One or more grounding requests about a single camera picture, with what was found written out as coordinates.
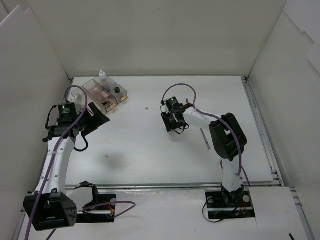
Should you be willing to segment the clear ribbed bottle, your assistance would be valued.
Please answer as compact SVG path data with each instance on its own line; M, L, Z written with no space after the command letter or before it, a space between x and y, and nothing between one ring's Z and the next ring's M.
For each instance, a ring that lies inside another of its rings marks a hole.
M115 93L115 88L116 88L116 83L114 81L108 81L107 82L107 88L106 90L111 93L114 94Z

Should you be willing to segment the pink-brown eyeshadow palette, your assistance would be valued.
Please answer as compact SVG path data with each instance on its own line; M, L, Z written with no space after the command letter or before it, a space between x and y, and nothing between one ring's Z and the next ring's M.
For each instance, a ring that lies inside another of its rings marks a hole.
M97 87L92 87L90 92L97 100L99 100L101 102L105 99L103 92Z

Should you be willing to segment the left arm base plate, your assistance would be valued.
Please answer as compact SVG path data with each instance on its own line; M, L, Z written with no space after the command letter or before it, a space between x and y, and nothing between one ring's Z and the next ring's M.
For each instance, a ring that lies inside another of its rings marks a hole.
M117 200L117 195L114 193L102 193L95 202L90 202L87 205L93 206L98 204L105 204ZM97 224L97 223L113 223L115 221L116 206L103 205L86 210L85 212L79 211L77 213L77 224Z

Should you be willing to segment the brown eyeshadow palette silver frame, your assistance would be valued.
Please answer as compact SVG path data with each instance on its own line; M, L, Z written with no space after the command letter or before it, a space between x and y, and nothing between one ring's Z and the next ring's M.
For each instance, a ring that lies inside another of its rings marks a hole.
M99 101L105 107L107 112L109 112L117 106L116 99L112 95L107 94L106 92L100 93Z

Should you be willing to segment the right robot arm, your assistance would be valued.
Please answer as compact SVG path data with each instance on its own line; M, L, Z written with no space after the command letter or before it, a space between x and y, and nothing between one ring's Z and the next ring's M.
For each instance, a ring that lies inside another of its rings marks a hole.
M180 103L176 97L162 100L161 105L165 107L161 118L168 132L182 134L191 125L209 131L213 148L222 159L221 200L227 206L235 205L244 193L242 154L248 143L236 117L232 113L207 113L191 103Z

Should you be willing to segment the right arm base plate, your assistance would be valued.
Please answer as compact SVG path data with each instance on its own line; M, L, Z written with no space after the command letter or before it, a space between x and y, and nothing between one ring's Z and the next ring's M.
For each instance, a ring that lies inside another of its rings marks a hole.
M203 217L212 223L225 220L255 218L252 198L249 191L245 191L239 200L227 204L220 191L205 192L205 204L202 207Z

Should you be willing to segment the small clear bottle black cap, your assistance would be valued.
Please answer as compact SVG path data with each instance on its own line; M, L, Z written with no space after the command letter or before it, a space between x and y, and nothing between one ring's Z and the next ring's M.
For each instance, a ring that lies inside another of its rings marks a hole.
M119 87L114 88L115 96L118 96L121 93L121 89Z

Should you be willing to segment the grey eyeliner pencil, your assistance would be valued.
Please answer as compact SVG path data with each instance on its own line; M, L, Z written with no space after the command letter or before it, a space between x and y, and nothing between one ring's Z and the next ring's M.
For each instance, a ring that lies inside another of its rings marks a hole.
M207 139L207 137L206 137L206 135L205 135L204 130L201 128L201 129L200 129L200 131L201 131L201 134L202 134L202 136L203 136L203 138L204 138L204 141L205 141L205 144L206 144L206 146L207 146L208 150L211 150L211 147L210 147L209 141L208 141L208 139Z

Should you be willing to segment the pink blue white bottle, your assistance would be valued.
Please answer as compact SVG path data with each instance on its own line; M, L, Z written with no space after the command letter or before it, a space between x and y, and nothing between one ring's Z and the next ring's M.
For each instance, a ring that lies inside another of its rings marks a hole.
M107 91L109 91L110 85L109 85L109 80L108 80L108 76L106 75L106 73L103 70L100 70L98 73L98 77L99 77L99 80L100 80L102 87L104 89L106 89Z

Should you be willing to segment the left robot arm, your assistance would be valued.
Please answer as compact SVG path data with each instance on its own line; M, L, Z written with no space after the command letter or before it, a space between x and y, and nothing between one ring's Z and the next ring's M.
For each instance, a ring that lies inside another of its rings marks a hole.
M36 231L67 228L77 220L76 203L66 195L66 176L77 136L86 137L109 122L91 102L87 108L68 102L59 104L56 125L46 126L47 156L35 191L24 198L23 207Z

